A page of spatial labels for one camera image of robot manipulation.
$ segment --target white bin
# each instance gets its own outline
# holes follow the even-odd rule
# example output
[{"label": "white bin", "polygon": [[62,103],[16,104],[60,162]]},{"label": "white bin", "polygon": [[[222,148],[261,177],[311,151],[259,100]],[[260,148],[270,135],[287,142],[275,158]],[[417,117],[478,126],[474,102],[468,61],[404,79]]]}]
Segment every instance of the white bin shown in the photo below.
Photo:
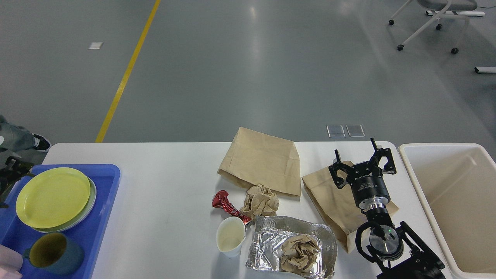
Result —
[{"label": "white bin", "polygon": [[398,149],[447,265],[459,278],[496,278],[496,164],[475,143]]}]

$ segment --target red foil wrapper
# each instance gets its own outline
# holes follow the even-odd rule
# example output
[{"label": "red foil wrapper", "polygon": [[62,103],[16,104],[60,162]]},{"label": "red foil wrapper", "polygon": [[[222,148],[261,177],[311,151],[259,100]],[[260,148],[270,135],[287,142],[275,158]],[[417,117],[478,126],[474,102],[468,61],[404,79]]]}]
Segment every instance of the red foil wrapper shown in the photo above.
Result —
[{"label": "red foil wrapper", "polygon": [[248,222],[251,221],[251,218],[241,214],[241,212],[237,210],[232,203],[229,202],[229,200],[227,199],[228,195],[229,193],[227,193],[227,191],[225,190],[218,191],[215,194],[214,199],[212,200],[212,206],[215,208],[222,208],[230,215],[239,217],[241,220],[243,220],[243,223],[245,223],[245,225],[248,224]]}]

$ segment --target concrete floor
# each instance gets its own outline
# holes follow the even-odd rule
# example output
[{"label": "concrete floor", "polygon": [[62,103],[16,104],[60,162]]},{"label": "concrete floor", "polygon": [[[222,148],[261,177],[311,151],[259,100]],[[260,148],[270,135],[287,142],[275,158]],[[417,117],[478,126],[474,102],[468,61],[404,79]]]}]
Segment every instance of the concrete floor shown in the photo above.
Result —
[{"label": "concrete floor", "polygon": [[[239,126],[367,140],[327,135],[362,124],[397,146],[476,142],[496,158],[496,74],[474,73],[496,66],[496,8],[452,55],[462,21],[396,50],[429,19],[413,2],[387,25],[402,3],[162,0],[104,141],[231,141]],[[0,114],[52,143],[94,141],[153,4],[2,1]]]}]

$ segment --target jeans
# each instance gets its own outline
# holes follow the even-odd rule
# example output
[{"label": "jeans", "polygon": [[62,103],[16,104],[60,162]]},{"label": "jeans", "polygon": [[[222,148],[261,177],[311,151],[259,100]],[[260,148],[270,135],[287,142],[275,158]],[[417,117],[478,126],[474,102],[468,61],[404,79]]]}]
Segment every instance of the jeans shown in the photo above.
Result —
[{"label": "jeans", "polygon": [[24,127],[9,124],[3,115],[0,115],[0,152],[10,150],[18,152],[34,147],[34,136]]}]

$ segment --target sneaker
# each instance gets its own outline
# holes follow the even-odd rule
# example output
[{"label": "sneaker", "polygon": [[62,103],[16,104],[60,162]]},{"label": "sneaker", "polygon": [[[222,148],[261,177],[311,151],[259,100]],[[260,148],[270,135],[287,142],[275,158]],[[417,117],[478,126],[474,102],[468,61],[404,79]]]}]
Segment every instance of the sneaker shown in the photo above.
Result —
[{"label": "sneaker", "polygon": [[34,147],[33,149],[39,152],[48,152],[48,149],[52,147],[52,144],[44,137],[33,134],[34,136]]}]

